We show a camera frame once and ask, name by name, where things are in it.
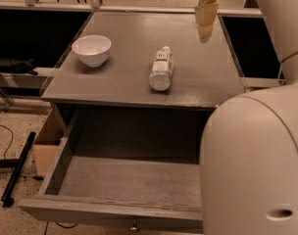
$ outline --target white bowl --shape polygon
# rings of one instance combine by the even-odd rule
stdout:
[[[77,57],[90,67],[100,67],[110,57],[111,41],[102,35],[87,35],[72,45]]]

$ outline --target drawer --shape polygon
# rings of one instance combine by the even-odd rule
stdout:
[[[40,220],[200,233],[207,115],[81,106],[38,195],[19,206]]]

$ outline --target white bottle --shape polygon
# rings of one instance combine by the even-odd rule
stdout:
[[[172,82],[173,69],[173,53],[168,46],[165,46],[156,54],[149,76],[150,86],[157,91],[169,89]]]

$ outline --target floor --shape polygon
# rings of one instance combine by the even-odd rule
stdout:
[[[40,0],[47,2],[55,2],[56,0]],[[62,2],[76,3],[76,0],[61,0]],[[133,5],[171,5],[171,6],[194,6],[196,0],[104,0],[109,4],[133,4]],[[50,111],[50,106],[42,101],[37,100],[15,100],[15,104],[11,109],[4,113],[2,112],[4,103],[0,99],[0,124],[11,129],[13,132],[13,142],[8,151],[7,148],[11,143],[12,134],[9,129],[0,126],[0,159],[4,158],[6,152],[7,159],[16,159],[25,145],[25,141],[31,131],[36,133],[41,129],[47,115]],[[11,176],[10,169],[0,169],[0,200],[5,190],[7,182]],[[27,198],[37,193],[41,180],[36,180],[36,168],[34,162],[34,153],[29,152],[25,161],[22,173],[15,186],[12,197],[15,199],[14,204],[10,208],[3,208],[0,201],[0,235],[16,235],[16,234],[33,234],[33,235],[49,235],[49,234],[98,234],[98,235],[120,235],[130,234],[129,229],[109,228],[100,226],[78,225],[72,229],[65,229],[58,226],[54,222],[38,221],[20,210],[17,207],[17,202],[20,198]],[[139,235],[153,234],[173,234],[171,232],[145,231],[138,232]]]

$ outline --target brown box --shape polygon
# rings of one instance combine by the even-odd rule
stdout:
[[[35,166],[39,176],[45,176],[58,151],[59,139],[63,130],[51,111],[37,135],[32,150],[35,154]]]

